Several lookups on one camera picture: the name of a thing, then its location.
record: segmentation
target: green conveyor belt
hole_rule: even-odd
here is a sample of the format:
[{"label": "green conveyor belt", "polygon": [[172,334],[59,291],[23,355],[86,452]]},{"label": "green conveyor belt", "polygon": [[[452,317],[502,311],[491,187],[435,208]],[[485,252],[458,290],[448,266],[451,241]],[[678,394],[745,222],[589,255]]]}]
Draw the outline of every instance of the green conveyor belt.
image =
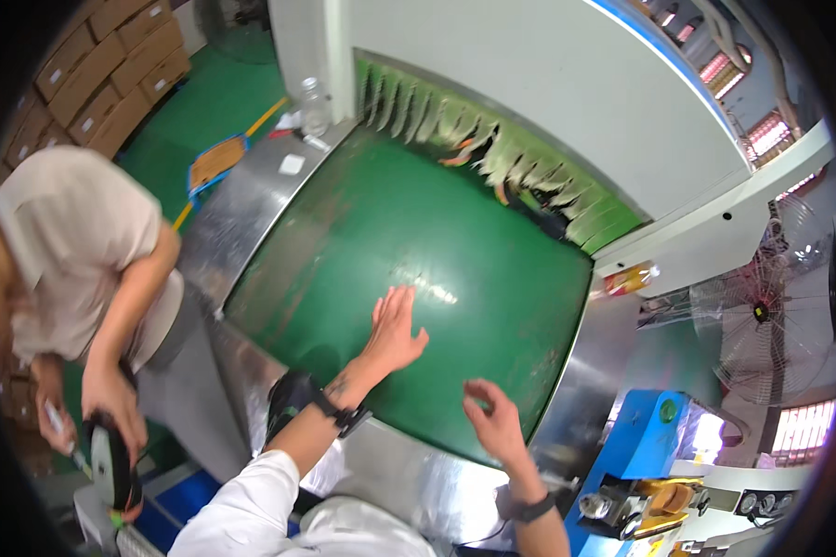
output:
[{"label": "green conveyor belt", "polygon": [[575,336],[591,266],[502,207],[468,168],[357,128],[291,203],[226,315],[327,382],[365,344],[387,287],[418,285],[414,327],[431,342],[366,403],[414,437],[489,462],[462,413],[462,381],[501,385],[528,438]]}]

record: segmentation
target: beige shirt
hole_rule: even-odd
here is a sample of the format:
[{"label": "beige shirt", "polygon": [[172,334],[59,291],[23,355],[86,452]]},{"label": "beige shirt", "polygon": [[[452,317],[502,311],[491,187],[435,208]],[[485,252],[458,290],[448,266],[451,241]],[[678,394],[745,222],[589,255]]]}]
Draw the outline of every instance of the beige shirt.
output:
[{"label": "beige shirt", "polygon": [[[16,356],[85,359],[121,273],[154,250],[161,222],[157,200],[94,150],[57,146],[22,162],[0,186],[0,230],[30,293],[12,316]],[[174,270],[128,340],[134,372],[164,340],[182,299]]]}]

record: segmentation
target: white shirt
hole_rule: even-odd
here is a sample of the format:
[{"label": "white shirt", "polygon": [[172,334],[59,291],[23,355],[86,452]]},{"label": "white shirt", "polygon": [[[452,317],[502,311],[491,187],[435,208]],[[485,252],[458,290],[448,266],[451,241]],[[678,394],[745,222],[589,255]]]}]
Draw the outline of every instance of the white shirt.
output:
[{"label": "white shirt", "polygon": [[167,557],[434,557],[418,532],[352,497],[313,508],[301,520],[300,534],[287,538],[299,483],[287,453],[261,454],[189,520]]},{"label": "white shirt", "polygon": [[[0,186],[0,231],[29,293],[12,317],[16,356],[84,358],[122,272],[155,249],[162,220],[154,196],[95,150],[57,146],[22,162]],[[182,299],[174,270],[127,342],[134,371],[164,340]]]}]

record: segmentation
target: clear plastic bottle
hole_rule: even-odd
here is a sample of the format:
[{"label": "clear plastic bottle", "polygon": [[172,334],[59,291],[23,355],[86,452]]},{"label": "clear plastic bottle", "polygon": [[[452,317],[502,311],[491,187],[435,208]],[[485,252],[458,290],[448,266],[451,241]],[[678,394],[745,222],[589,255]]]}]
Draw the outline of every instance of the clear plastic bottle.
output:
[{"label": "clear plastic bottle", "polygon": [[328,131],[332,123],[328,100],[322,91],[322,85],[316,78],[306,78],[301,82],[300,116],[303,118],[300,130],[304,136],[319,137]]}]

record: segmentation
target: white machine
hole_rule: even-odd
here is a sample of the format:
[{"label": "white machine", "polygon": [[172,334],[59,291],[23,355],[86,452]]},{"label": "white machine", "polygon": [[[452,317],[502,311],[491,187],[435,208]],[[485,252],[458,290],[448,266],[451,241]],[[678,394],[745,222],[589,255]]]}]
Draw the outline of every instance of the white machine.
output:
[{"label": "white machine", "polygon": [[270,0],[270,11],[287,88],[319,77],[337,121],[355,115],[356,48],[472,89],[577,153],[647,221],[596,251],[594,270],[655,261],[646,297],[748,263],[767,201],[834,157],[821,121],[756,170],[697,69],[621,0]]}]

